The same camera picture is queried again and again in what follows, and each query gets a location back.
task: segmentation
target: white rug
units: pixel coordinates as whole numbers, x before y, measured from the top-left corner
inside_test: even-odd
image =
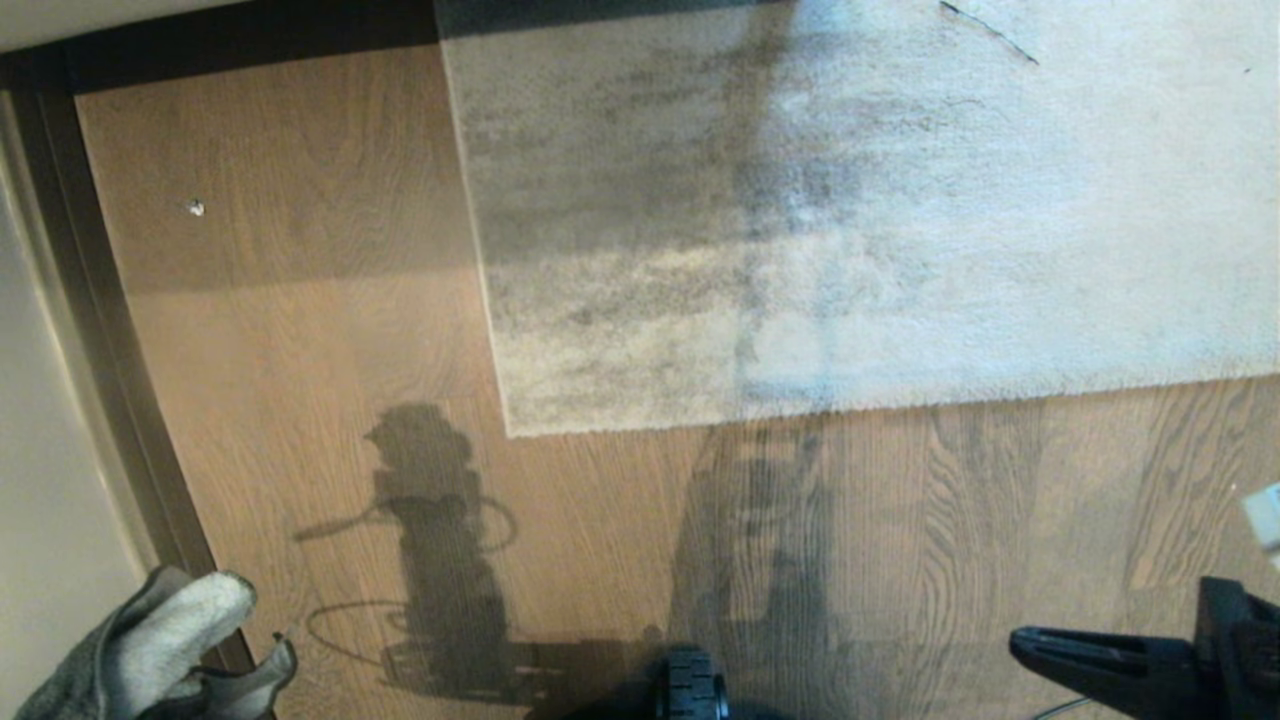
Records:
[[[500,4],[438,0],[513,436],[1277,368],[1271,0]]]

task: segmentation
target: black wheel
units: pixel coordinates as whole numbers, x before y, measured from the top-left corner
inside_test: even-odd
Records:
[[[654,717],[727,720],[724,678],[717,675],[712,656],[700,650],[673,650],[667,655],[658,684]]]

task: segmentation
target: wooden floor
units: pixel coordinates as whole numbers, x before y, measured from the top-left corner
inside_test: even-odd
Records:
[[[783,717],[1019,719],[1071,693],[1015,626],[1187,637],[1207,573],[1280,598],[1239,507],[1275,379],[511,441],[438,46],[78,108],[248,641],[297,643],[284,719],[552,720],[672,641]]]

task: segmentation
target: white wall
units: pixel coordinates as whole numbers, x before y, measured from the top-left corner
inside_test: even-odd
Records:
[[[0,719],[142,579],[15,206],[0,172]]]

